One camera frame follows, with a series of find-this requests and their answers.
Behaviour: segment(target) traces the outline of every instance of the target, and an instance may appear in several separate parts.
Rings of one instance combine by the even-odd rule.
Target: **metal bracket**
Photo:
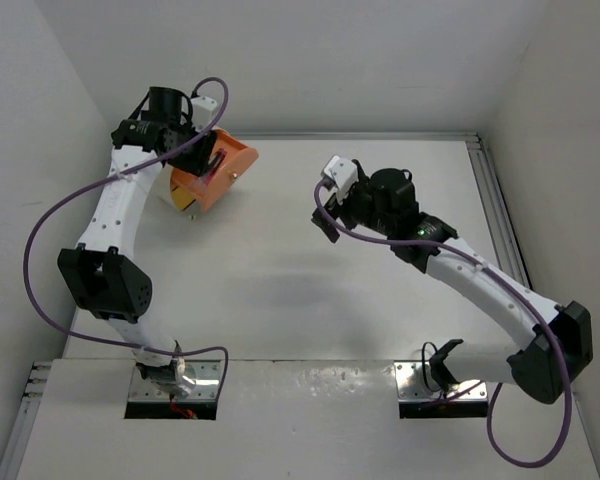
[[[429,364],[426,363],[425,367],[428,375]],[[422,380],[422,362],[394,362],[394,368],[400,418],[463,418],[487,415],[488,394],[484,382],[451,402],[428,405],[440,400],[440,393],[431,392],[425,387]],[[479,380],[462,382],[446,392],[446,396],[450,397],[478,382]]]
[[[216,396],[222,371],[218,361],[187,361],[185,373],[187,382],[194,384],[186,397],[176,400],[179,408],[195,412],[200,420],[215,420]],[[169,394],[156,388],[149,380],[144,380],[136,368],[131,375],[131,385],[127,398],[125,418],[129,419],[167,419],[183,418],[170,409]]]
[[[220,362],[185,362],[185,375],[195,382],[191,394],[178,403],[208,403],[214,401],[220,383]],[[129,386],[128,403],[169,403],[169,395],[157,389],[150,381],[143,380],[140,371],[133,369]]]

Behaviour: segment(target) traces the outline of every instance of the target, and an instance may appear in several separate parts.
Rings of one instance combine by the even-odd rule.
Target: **orange object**
[[[218,137],[211,159],[224,158],[211,174],[197,177],[177,168],[171,173],[171,200],[179,210],[193,202],[199,203],[200,211],[208,210],[258,158],[255,148],[247,147],[224,130],[215,132]]]

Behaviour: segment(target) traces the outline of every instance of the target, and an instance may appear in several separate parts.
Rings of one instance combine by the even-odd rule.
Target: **black bracket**
[[[117,249],[63,248],[58,268],[79,308],[94,317],[136,323],[151,303],[151,279]]]

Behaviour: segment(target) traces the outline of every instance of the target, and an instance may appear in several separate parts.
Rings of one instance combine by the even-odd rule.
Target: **white table surface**
[[[421,208],[495,261],[462,141],[258,140],[260,158],[194,221],[155,196],[145,208],[135,263],[152,279],[146,315],[185,350],[224,345],[236,359],[404,359],[426,340],[505,342],[500,328],[456,292],[402,263],[388,247],[341,238],[310,222],[313,188],[333,154],[368,173],[413,172]],[[117,338],[89,312],[74,329]],[[130,358],[70,339],[65,358]]]
[[[422,209],[494,261],[464,142],[248,143],[260,159],[207,215],[190,221],[149,199],[135,255],[154,283],[148,315],[185,349],[223,344],[233,359],[309,361],[233,360],[215,422],[124,420],[129,352],[71,339],[51,370],[20,480],[597,478],[575,411],[561,455],[533,471],[496,455],[484,419],[399,420],[392,360],[413,358],[425,340],[508,339],[387,248],[332,245],[309,221],[331,155],[358,158],[369,173],[409,168]],[[86,312],[74,328],[116,338]],[[561,401],[544,406],[505,387],[496,435],[509,453],[537,459],[561,416]]]
[[[131,360],[57,360],[18,480],[593,480],[582,427],[540,470],[492,450],[485,420],[400,420],[393,364],[233,361],[216,421],[125,420]],[[559,426],[506,387],[495,434],[544,455]]]

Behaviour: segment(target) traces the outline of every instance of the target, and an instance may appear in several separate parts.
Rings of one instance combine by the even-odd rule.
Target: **white enclosure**
[[[109,125],[149,84],[232,88],[247,131],[486,126],[546,0],[37,0]]]

